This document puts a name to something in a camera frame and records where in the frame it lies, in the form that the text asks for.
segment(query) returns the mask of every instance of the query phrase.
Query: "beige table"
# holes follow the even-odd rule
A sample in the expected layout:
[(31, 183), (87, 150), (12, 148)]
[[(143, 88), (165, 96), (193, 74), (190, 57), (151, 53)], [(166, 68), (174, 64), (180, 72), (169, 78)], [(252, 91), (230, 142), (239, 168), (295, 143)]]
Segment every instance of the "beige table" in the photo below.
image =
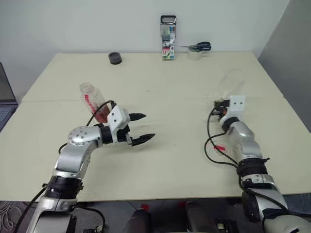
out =
[[(137, 147), (106, 145), (95, 150), (79, 200), (239, 196), (234, 169), (213, 164), (203, 154), (207, 116), (219, 94), (213, 91), (231, 68), (249, 74), (242, 90), (248, 93), (244, 121), (255, 132), (264, 157), (271, 158), (267, 168), (281, 192), (311, 191), (310, 183), (301, 185), (311, 175), (311, 136), (252, 54), (212, 53), (198, 63), (188, 63), (183, 55), (164, 63), (155, 54), (125, 54), (125, 65), (119, 68), (105, 58), (106, 54), (59, 54), (34, 84), (0, 133), (0, 200), (30, 200), (49, 180), (58, 147), (70, 130), (90, 117), (79, 100), (78, 86), (85, 81), (129, 112), (147, 115), (130, 123), (132, 136), (156, 136)], [(139, 59), (149, 71), (139, 68)], [(148, 59), (157, 68), (152, 69)], [(102, 67), (98, 60), (104, 60)], [(160, 75), (165, 71), (167, 78)], [(211, 131), (220, 132), (216, 119)], [(226, 137), (216, 142), (232, 153)]]
[[(130, 123), (131, 135), (156, 133), (156, 136), (137, 147), (106, 145), (95, 150), (80, 200), (241, 194), (234, 169), (213, 164), (203, 154), (207, 138), (204, 101), (180, 97), (172, 101), (172, 106), (158, 107), (147, 100), (137, 104), (120, 101), (129, 111), (147, 114), (140, 122)], [(311, 174), (311, 137), (287, 101), (248, 98), (246, 108), (244, 121), (256, 133), (263, 155), (271, 158), (267, 168), (281, 192), (310, 192), (311, 184), (301, 183)], [(30, 200), (40, 185), (49, 180), (58, 157), (57, 149), (68, 132), (84, 125), (88, 118), (81, 101), (23, 103), (0, 134), (0, 199)], [(211, 123), (211, 130), (220, 130), (216, 121)], [(226, 145), (225, 142), (226, 138), (217, 141), (221, 145)]]
[(241, 90), (249, 97), (282, 97), (251, 52), (215, 52), (199, 61), (178, 54), (173, 62), (163, 62), (160, 54), (122, 54), (119, 65), (109, 63), (106, 53), (57, 54), (46, 67), (23, 102), (79, 100), (79, 85), (91, 82), (106, 99), (138, 103), (141, 98), (170, 101), (170, 95), (193, 98), (221, 94), (220, 80), (231, 69), (244, 73)]

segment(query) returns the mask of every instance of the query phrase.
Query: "table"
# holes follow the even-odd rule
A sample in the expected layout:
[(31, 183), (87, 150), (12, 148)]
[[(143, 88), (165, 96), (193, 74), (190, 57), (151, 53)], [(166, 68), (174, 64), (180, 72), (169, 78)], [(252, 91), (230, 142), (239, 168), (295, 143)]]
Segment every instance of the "table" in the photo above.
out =
[(163, 62), (157, 53), (124, 53), (122, 58), (112, 65), (106, 53), (57, 54), (22, 101), (80, 100), (84, 82), (116, 101), (161, 100), (172, 93), (206, 99), (221, 94), (219, 82), (231, 69), (245, 74), (244, 95), (283, 96), (251, 52), (213, 52), (199, 61), (184, 53), (173, 62)]

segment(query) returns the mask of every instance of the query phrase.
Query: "white wall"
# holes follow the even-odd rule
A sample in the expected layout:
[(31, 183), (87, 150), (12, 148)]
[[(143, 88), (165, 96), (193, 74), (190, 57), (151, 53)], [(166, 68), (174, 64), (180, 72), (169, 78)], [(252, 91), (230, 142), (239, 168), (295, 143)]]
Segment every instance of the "white wall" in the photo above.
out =
[(0, 61), (25, 94), (57, 52), (159, 52), (159, 19), (177, 16), (177, 42), (258, 57), (289, 0), (0, 0)]

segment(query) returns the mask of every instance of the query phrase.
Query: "clear plastic bottle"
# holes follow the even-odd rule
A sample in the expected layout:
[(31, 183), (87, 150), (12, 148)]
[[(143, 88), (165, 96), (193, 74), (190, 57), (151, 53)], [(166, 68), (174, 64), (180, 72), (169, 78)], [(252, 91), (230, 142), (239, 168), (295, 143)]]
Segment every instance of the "clear plastic bottle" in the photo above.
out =
[(245, 84), (245, 73), (239, 69), (230, 69), (218, 84), (221, 98), (226, 100), (231, 95), (239, 95)]
[[(81, 99), (86, 104), (87, 108), (91, 113), (94, 113), (101, 104), (105, 102), (103, 95), (100, 90), (95, 88), (90, 83), (83, 83), (80, 85)], [(107, 123), (107, 117), (110, 113), (109, 107), (105, 105), (98, 113), (95, 115), (96, 120), (99, 123)]]

